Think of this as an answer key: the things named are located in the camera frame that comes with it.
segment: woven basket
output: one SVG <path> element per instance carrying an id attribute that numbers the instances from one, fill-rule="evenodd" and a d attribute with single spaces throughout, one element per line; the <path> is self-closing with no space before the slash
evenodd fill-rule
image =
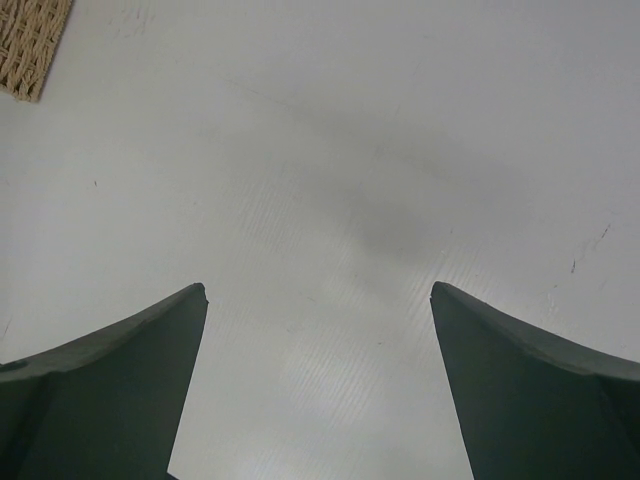
<path id="1" fill-rule="evenodd" d="M 35 102 L 71 0 L 0 0 L 0 90 Z"/>

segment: woven texture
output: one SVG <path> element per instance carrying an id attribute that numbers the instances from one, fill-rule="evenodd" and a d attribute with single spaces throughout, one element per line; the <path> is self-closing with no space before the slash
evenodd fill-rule
<path id="1" fill-rule="evenodd" d="M 0 0 L 0 90 L 35 102 L 71 0 Z"/>

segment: woven placemat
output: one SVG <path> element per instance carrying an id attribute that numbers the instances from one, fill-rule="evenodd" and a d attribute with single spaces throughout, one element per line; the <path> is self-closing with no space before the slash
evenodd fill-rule
<path id="1" fill-rule="evenodd" d="M 35 102 L 71 0 L 0 0 L 0 90 Z"/>

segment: brown woven object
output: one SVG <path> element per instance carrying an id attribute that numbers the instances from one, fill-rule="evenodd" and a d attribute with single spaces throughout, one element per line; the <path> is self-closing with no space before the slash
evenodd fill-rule
<path id="1" fill-rule="evenodd" d="M 0 90 L 35 102 L 71 0 L 0 0 Z"/>

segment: white surface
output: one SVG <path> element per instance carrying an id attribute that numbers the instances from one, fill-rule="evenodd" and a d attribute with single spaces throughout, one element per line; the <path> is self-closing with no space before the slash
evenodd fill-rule
<path id="1" fill-rule="evenodd" d="M 639 23 L 76 0 L 40 104 L 0 97 L 0 361 L 202 281 L 172 473 L 471 478 L 434 280 L 640 360 Z"/>

